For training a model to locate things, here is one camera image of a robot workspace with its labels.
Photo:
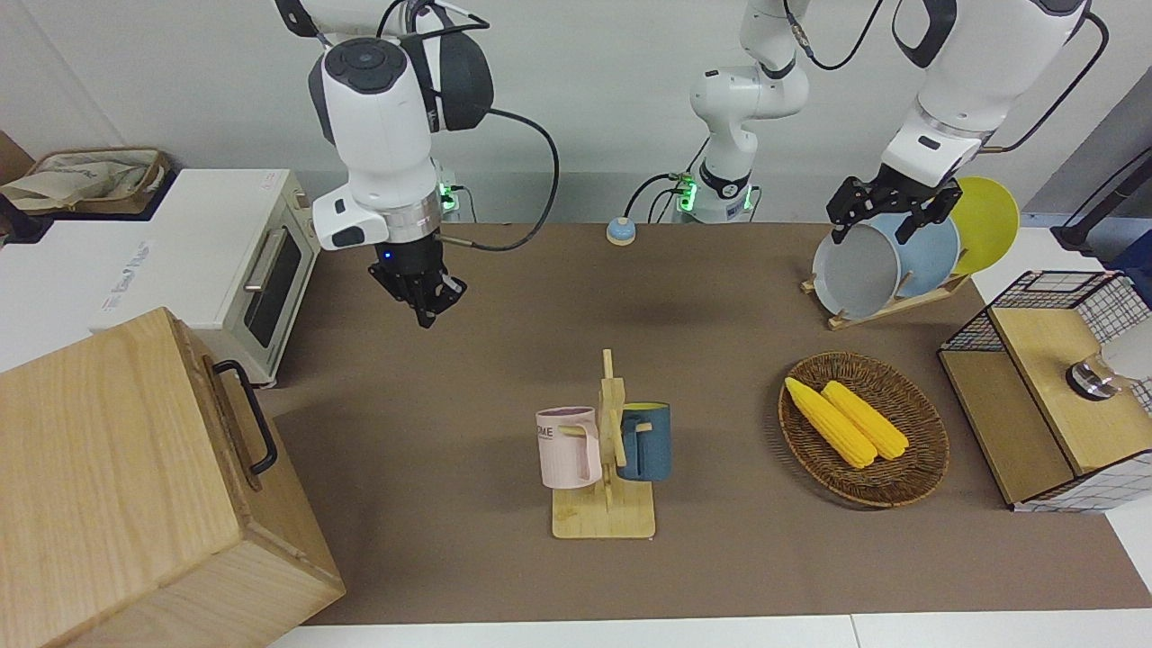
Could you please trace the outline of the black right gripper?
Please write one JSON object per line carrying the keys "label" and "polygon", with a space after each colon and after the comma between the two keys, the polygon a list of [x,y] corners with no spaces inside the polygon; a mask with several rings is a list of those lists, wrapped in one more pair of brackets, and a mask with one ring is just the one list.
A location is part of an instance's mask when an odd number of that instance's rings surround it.
{"label": "black right gripper", "polygon": [[444,263],[444,242],[420,238],[408,243],[373,244],[378,261],[369,274],[414,309],[422,329],[432,327],[440,312],[456,304],[468,291],[467,282],[450,276]]}

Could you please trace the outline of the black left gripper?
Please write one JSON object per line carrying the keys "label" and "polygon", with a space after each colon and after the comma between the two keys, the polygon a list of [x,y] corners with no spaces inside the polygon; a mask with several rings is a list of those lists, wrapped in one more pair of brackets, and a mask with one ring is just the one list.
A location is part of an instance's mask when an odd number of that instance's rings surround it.
{"label": "black left gripper", "polygon": [[948,179],[939,187],[929,187],[896,169],[880,169],[869,181],[849,176],[832,193],[826,205],[832,223],[832,243],[843,242],[855,224],[880,214],[904,213],[904,221],[895,231],[895,238],[899,244],[905,244],[922,226],[943,223],[962,195],[956,179]]}

